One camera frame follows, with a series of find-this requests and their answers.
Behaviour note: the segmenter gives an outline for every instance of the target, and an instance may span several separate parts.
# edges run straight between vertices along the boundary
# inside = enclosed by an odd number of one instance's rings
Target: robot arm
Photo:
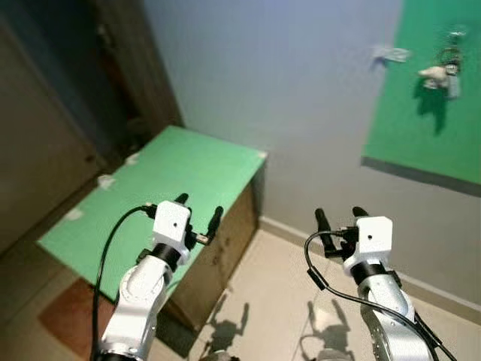
[[[143,361],[156,334],[156,318],[167,300],[167,288],[179,265],[189,260],[196,242],[209,244],[216,234],[222,207],[216,209],[206,235],[192,232],[191,211],[183,203],[164,201],[156,208],[153,250],[144,250],[119,286],[115,311],[99,343],[97,360]]]
[[[321,209],[316,210],[318,233],[322,232],[321,241],[325,246],[326,258],[342,258],[344,271],[352,276],[358,285],[361,302],[365,300],[368,302],[364,303],[372,302],[371,304],[388,308],[387,311],[394,311],[406,321],[410,321],[412,326],[416,326],[415,329],[408,327],[406,322],[400,322],[400,318],[381,312],[379,308],[362,305],[361,314],[371,333],[374,355],[382,361],[437,360],[434,347],[439,346],[443,351],[445,348],[439,339],[439,344],[426,341],[433,339],[429,335],[431,330],[422,331],[419,317],[416,316],[408,295],[401,289],[398,276],[394,271],[386,270],[392,248],[392,221],[387,217],[369,217],[368,213],[359,207],[354,207],[352,211],[356,217],[353,227],[331,231],[324,212]],[[340,249],[334,246],[329,234],[344,239],[340,243]],[[313,279],[321,289],[328,288],[339,296],[346,296],[331,289],[325,280],[315,276]]]

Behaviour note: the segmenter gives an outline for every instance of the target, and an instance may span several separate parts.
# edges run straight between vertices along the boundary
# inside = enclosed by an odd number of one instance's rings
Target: white tape
[[[377,45],[374,47],[373,58],[385,59],[392,62],[406,62],[411,56],[411,52],[398,47],[388,47],[387,45]]]
[[[134,153],[126,158],[126,165],[134,165],[138,162],[138,156],[140,153]]]
[[[97,178],[97,184],[103,190],[108,190],[113,182],[115,182],[115,178],[109,174],[103,174]]]
[[[83,216],[83,212],[78,208],[72,208],[64,218],[66,220],[78,220]]]

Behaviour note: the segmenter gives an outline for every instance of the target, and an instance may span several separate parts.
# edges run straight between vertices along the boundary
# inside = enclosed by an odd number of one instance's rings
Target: beige tile floor
[[[0,259],[3,358],[77,360],[79,358],[46,332],[37,320],[41,310],[77,276],[30,246],[23,245],[22,250],[15,247],[11,250],[13,258]],[[313,260],[332,286],[355,293],[353,280],[343,275],[338,264],[320,256],[314,256]],[[358,307],[318,291],[305,271],[301,248],[259,231],[224,292],[216,324],[209,322],[201,330],[188,360],[197,361],[213,336],[243,361],[303,361],[314,358],[326,342],[345,347],[355,361],[374,360]],[[419,300],[413,301],[426,323],[459,361],[479,360],[481,327]],[[243,319],[247,320],[244,329]],[[156,360],[182,358],[156,340],[149,361]]]

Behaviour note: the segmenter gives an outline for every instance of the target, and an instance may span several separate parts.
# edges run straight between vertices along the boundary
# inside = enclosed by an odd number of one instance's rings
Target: green panel on wall
[[[417,73],[437,65],[458,24],[461,96],[447,100]],[[395,46],[413,55],[388,65],[365,156],[481,184],[481,1],[405,0]]]

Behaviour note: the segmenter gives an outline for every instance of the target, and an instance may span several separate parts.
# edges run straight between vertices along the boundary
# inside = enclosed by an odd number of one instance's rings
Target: wooden door
[[[0,253],[98,172],[95,151],[0,28]]]

